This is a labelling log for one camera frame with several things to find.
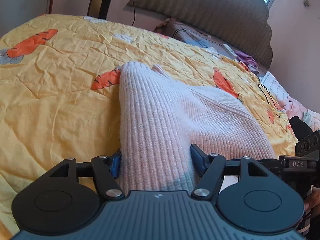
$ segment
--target black device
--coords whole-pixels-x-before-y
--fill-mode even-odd
[[[300,156],[260,161],[228,161],[191,145],[201,179],[190,195],[132,190],[125,196],[115,180],[119,151],[89,163],[66,159],[14,198],[21,231],[13,239],[303,239],[296,231],[308,220],[302,198],[320,178],[318,159],[307,155],[319,141],[317,131],[297,143]],[[238,175],[238,183],[220,192],[226,175]],[[92,177],[97,194],[79,177]]]

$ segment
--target pink ribbed sweater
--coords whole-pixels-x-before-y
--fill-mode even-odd
[[[136,190],[188,190],[196,174],[189,152],[227,159],[274,158],[257,121],[239,100],[214,87],[188,86],[159,65],[138,62],[121,67],[122,150],[120,185]]]

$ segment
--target bedspread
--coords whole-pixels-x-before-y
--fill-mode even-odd
[[[18,231],[11,214],[17,192],[64,158],[87,162],[118,150],[117,67],[129,61],[229,92],[256,118],[276,155],[294,155],[286,114],[239,63],[119,23],[43,15],[0,39],[0,239]]]

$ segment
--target brown headboard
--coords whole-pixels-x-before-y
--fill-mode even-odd
[[[264,0],[134,0],[135,7],[178,18],[251,55],[272,61],[271,28]]]

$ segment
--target metal bolt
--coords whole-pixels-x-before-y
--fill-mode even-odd
[[[119,197],[122,195],[122,191],[119,190],[119,189],[109,189],[107,192],[106,192],[107,196],[109,197]]]
[[[210,191],[205,188],[197,188],[193,193],[198,197],[206,197],[210,194]]]

